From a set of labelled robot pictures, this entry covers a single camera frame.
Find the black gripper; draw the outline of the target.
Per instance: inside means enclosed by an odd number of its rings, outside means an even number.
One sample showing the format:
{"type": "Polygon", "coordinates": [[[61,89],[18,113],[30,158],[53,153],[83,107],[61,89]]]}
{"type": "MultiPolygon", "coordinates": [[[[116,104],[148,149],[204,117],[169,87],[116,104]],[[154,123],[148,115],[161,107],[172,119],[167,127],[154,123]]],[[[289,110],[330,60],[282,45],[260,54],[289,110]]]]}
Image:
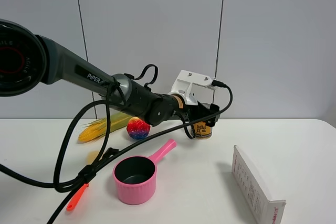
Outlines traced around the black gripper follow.
{"type": "Polygon", "coordinates": [[[201,103],[197,105],[185,105],[182,109],[182,115],[188,121],[195,121],[206,116],[210,116],[216,112],[219,112],[219,106],[213,103],[201,103]]]}

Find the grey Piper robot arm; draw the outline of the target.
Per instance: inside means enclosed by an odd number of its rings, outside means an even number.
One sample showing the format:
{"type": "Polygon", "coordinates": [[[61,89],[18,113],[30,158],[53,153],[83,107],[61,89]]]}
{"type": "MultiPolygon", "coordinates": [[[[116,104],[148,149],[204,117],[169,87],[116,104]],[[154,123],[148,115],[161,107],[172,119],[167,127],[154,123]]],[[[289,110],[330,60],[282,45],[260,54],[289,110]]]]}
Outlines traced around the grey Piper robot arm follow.
{"type": "Polygon", "coordinates": [[[168,120],[204,121],[214,126],[219,107],[189,104],[180,94],[157,94],[129,74],[112,76],[55,41],[34,35],[25,27],[1,20],[1,96],[21,95],[38,83],[65,80],[109,100],[112,109],[137,116],[151,126],[168,120]]]}

